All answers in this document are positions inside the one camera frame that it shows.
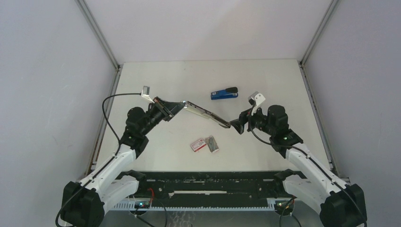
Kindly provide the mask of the silver white stapler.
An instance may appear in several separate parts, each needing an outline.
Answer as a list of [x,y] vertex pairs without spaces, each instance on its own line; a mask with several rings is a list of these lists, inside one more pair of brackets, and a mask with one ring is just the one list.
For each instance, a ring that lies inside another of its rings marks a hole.
[[230,122],[224,120],[223,118],[219,117],[215,113],[210,112],[209,110],[206,110],[206,109],[204,109],[190,101],[187,101],[187,100],[184,100],[183,103],[184,103],[185,110],[187,110],[193,114],[196,114],[198,116],[201,116],[203,118],[211,119],[223,128],[229,129],[231,127]]

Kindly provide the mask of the staple box tray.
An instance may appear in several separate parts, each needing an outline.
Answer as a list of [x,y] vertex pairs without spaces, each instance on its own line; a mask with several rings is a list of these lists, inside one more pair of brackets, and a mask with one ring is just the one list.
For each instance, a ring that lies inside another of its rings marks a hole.
[[205,139],[206,144],[208,145],[208,148],[211,153],[216,153],[219,151],[219,147],[217,145],[217,142],[213,136],[209,136]]

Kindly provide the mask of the blue black stapler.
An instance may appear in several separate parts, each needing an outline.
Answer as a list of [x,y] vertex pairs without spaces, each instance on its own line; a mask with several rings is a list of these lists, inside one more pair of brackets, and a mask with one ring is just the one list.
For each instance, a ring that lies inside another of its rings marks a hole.
[[238,88],[237,87],[229,87],[223,90],[218,90],[211,92],[210,98],[211,100],[220,100],[220,99],[230,99],[238,97]]

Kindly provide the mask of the red white staple box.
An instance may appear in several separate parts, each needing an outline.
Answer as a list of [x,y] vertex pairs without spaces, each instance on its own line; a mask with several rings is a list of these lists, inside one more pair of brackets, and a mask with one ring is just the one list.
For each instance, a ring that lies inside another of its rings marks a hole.
[[206,142],[204,139],[198,139],[195,142],[193,142],[190,147],[193,150],[193,152],[198,152],[200,149],[204,148],[206,146]]

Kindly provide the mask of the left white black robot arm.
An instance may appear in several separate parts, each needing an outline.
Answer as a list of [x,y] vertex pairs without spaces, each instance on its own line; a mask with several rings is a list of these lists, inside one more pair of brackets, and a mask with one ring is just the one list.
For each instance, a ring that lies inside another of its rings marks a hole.
[[107,212],[125,197],[144,196],[148,191],[145,181],[131,175],[117,180],[117,176],[145,150],[149,142],[147,134],[161,121],[171,120],[185,106],[184,101],[168,102],[155,97],[147,111],[131,108],[117,150],[92,173],[64,187],[55,225],[59,227],[62,220],[70,227],[98,227]]

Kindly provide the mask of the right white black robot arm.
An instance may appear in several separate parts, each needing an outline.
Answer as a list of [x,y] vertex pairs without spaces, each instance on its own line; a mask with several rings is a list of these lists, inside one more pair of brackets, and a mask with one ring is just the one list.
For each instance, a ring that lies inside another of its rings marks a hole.
[[303,140],[289,127],[285,108],[272,105],[267,114],[255,106],[230,122],[239,134],[258,129],[269,135],[268,145],[305,176],[286,170],[276,177],[276,195],[300,199],[319,214],[325,227],[367,226],[365,196],[357,184],[348,184],[322,165]]

